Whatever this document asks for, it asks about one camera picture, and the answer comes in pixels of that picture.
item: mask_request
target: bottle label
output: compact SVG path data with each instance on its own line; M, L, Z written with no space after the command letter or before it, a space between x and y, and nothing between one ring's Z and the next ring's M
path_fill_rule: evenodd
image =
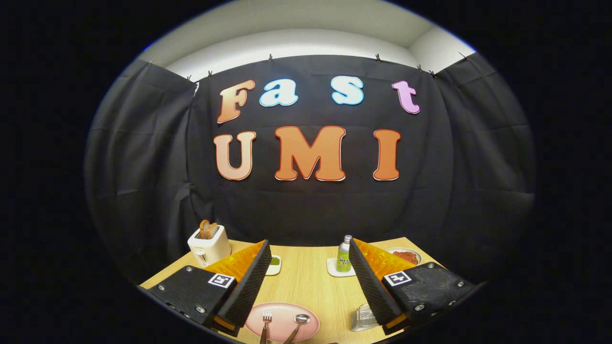
M349 272L351 270L351 261L348 259L348 252L338 251L338 260L336 262L336 271Z

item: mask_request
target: plate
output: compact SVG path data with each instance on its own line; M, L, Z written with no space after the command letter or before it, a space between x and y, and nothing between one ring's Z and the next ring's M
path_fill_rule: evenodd
M391 254L393 254L394 252L412 252L417 256L417 261L419 262L417 265L420 265L421 262L423 261L423 259L420 256L420 253L415 251L415 250L411 250L411 249L407 249L406 247L393 247L392 249L387 249L385 250Z
M286 302L266 302L253 306L245 323L245 327L258 337L261 336L261 330L264 327L263 312L265 310L272 313L272 322L268 324L267 330L268 340L282 343L289 338L297 327L293 318L298 314L310 316L310 322L300 326L292 343L310 339L319 332L319 318L309 309Z
M283 264L283 260L280 259L280 256L277 256L277 255L272 255L272 256L278 258L278 265L268 266L268 270L266 271L266 276L278 274L278 272L280 271L280 266Z
M328 258L327 259L327 272L334 277L346 277L346 276L355 276L355 270L351 265L351 269L348 272L338 272L336 271L336 261L337 258Z

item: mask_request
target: table top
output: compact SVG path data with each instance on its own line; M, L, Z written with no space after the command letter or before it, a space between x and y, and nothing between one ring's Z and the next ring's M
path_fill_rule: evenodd
M370 244L384 250L406 247L419 252L423 263L438 263L405 237ZM232 253L236 253L252 243L230 240L229 245ZM370 344L401 332L385 335L381 326L359 332L351 331L352 314L367 301L357 276L334 277L327 272L327 259L337 257L338 246L270 245L270 250L273 255L282 259L280 272L264 278L254 305L264 302L289 302L311 310L319 318L321 327L314 337L301 343ZM191 252L143 282L141 286L149 289L185 265L199 266ZM244 343L259 343L259 337L246 327L240 329L237 338L227 336Z

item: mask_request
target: orange letter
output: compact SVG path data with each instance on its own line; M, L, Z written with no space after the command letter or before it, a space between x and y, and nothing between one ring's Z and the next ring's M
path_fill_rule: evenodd
M242 161L239 168L230 166L231 135L219 135L212 140L217 147L217 169L219 173L230 181L241 181L251 174L253 167L253 140L255 132L242 132L236 135L241 145Z
M236 109L236 104L239 107L247 102L247 91L255 88L255 82L253 80L247 80L243 83L239 83L230 88L226 88L221 91L221 114L217 118L217 123L231 121L232 119L240 116L240 110Z
M393 181L399 178L400 172L395 168L395 156L400 133L381 129L374 132L374 137L378 140L378 168L374 171L374 179Z
M341 181L345 178L340 165L340 145L346 134L344 128L324 127L312 147L297 127L280 127L274 133L280 139L280 168L274 174L279 181L292 181L297 178L297 173L293 170L293 160L296 161L304 179L310 178L319 159L321 163L315 173L318 180Z

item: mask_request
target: green bottle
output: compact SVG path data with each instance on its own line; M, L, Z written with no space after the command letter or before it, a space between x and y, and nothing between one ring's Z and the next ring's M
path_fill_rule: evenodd
M338 260L336 261L336 271L349 272L351 261L348 259L348 248L353 236L346 235L343 243L338 247Z

